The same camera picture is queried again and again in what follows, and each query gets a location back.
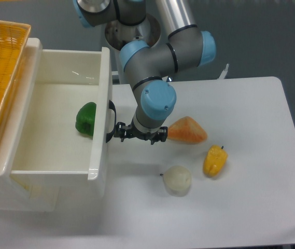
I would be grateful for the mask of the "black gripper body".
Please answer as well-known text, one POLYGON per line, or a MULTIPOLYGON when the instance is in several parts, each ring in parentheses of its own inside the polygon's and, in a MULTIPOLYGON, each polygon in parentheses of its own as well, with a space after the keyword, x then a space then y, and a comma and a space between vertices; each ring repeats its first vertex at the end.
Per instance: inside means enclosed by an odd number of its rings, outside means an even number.
POLYGON ((147 129, 145 132, 140 131, 134 124, 129 125, 129 138, 137 138, 143 141, 159 141, 160 136, 158 129, 147 129))

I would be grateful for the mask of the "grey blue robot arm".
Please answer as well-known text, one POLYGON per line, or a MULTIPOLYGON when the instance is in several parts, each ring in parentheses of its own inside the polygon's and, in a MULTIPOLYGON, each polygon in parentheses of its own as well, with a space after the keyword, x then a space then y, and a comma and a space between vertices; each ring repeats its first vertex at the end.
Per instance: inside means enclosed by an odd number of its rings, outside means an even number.
POLYGON ((145 1, 74 1, 83 26, 107 24, 105 37, 119 52, 118 69, 131 86, 137 108, 130 124, 115 122, 107 140, 138 138, 164 142, 164 122, 176 103, 176 92, 165 76, 214 60, 212 35, 200 31, 187 1, 157 1, 168 41, 151 44, 158 26, 151 22, 145 1))

